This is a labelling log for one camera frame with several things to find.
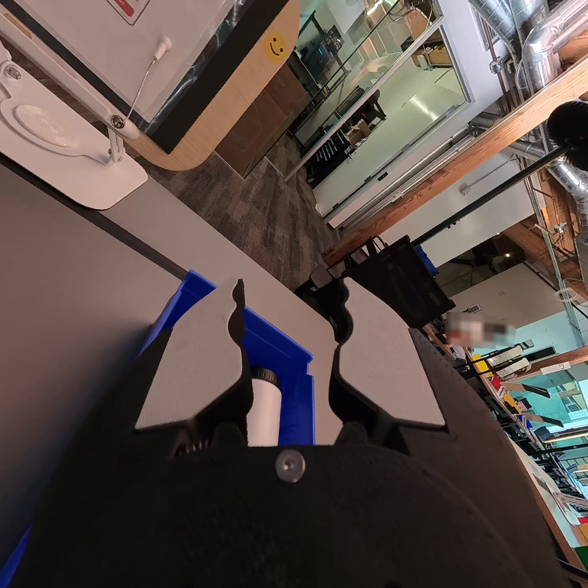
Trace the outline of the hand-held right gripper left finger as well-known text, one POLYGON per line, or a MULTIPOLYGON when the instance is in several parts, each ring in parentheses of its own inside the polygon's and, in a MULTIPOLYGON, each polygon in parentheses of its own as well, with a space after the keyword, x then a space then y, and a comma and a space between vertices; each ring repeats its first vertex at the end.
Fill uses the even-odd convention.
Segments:
POLYGON ((242 344, 244 310, 244 282, 230 277, 175 322, 136 430, 190 423, 214 431, 223 422, 247 430, 254 395, 242 344))

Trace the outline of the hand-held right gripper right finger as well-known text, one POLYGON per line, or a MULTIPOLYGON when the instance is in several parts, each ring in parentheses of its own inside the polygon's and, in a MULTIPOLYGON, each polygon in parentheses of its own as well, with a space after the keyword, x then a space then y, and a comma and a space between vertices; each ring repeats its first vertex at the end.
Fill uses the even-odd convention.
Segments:
POLYGON ((335 416, 362 423, 368 432, 395 425, 443 429, 445 418, 406 322, 352 278, 337 285, 344 334, 329 383, 335 416))

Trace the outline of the white bottle with black cap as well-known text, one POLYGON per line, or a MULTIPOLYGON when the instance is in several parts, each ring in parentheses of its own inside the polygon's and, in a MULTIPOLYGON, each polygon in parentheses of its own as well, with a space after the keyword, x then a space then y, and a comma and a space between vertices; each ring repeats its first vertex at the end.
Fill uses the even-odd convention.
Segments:
POLYGON ((251 370, 254 401, 247 414, 248 446, 277 446, 282 393, 277 374, 255 366, 251 370))

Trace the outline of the black office chair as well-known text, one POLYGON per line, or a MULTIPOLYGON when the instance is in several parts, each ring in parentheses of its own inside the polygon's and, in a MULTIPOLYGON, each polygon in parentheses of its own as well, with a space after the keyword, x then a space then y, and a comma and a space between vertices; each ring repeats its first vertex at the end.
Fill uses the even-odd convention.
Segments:
POLYGON ((337 341, 343 339, 351 325, 350 315, 344 310, 345 278, 354 280, 391 307, 411 328, 422 329, 456 307, 436 282, 436 268, 422 247, 413 246, 408 236, 381 249, 369 238, 364 247, 364 261, 356 261, 352 254, 344 255, 344 270, 339 277, 324 266, 317 266, 295 290, 298 298, 331 324, 337 341))

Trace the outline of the white sign stand base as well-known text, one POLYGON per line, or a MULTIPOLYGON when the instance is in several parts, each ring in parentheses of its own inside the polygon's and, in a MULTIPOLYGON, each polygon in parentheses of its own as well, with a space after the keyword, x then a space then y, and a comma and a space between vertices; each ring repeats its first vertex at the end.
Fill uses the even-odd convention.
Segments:
POLYGON ((18 66, 1 45, 2 154, 74 202, 106 210, 148 180, 122 138, 108 133, 18 66))

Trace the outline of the black floor lamp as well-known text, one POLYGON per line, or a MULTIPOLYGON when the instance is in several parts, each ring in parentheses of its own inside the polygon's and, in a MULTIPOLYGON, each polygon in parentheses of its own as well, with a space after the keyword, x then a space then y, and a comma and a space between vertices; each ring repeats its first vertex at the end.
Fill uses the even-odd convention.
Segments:
POLYGON ((566 102, 551 113, 546 122, 546 134, 555 149, 533 162, 531 166, 468 204, 451 217, 434 226, 411 242, 417 247, 432 239, 462 218, 480 209, 511 187, 543 168, 572 197, 576 206, 582 242, 587 244, 587 102, 576 99, 566 102))

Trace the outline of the yellow smiley sticker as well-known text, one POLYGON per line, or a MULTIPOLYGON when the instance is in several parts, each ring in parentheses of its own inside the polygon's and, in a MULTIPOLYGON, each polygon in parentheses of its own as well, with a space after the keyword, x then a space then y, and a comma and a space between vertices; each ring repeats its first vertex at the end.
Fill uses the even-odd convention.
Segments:
POLYGON ((263 37, 262 48, 266 59, 275 64, 283 64, 286 59, 287 43, 279 31, 267 32, 263 37))

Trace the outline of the wooden sign board with sheet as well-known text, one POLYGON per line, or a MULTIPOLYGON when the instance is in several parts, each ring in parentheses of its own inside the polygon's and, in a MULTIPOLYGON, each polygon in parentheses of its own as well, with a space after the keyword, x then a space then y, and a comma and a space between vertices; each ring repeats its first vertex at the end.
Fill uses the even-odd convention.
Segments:
POLYGON ((189 171, 285 64, 299 15, 299 1, 1 1, 1 35, 144 159, 189 171))

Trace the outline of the wooden post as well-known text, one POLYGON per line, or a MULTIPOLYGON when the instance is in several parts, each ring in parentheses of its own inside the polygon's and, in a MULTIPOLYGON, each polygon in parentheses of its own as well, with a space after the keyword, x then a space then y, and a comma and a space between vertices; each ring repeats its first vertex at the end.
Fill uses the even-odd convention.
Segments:
POLYGON ((323 261, 329 267, 339 263, 346 254, 361 247, 368 238, 381 235, 533 128, 545 122, 556 107, 577 99, 586 92, 587 55, 508 116, 483 132, 436 173, 423 180, 402 198, 387 204, 326 250, 323 253, 323 261))

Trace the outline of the silver spiral duct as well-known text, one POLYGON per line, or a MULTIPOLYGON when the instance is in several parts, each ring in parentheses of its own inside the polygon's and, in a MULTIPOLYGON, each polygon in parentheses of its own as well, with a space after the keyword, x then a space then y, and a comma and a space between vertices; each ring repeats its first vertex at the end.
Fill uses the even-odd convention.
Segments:
POLYGON ((532 54, 559 52, 587 31, 587 1, 470 1, 475 11, 504 42, 515 64, 532 54))

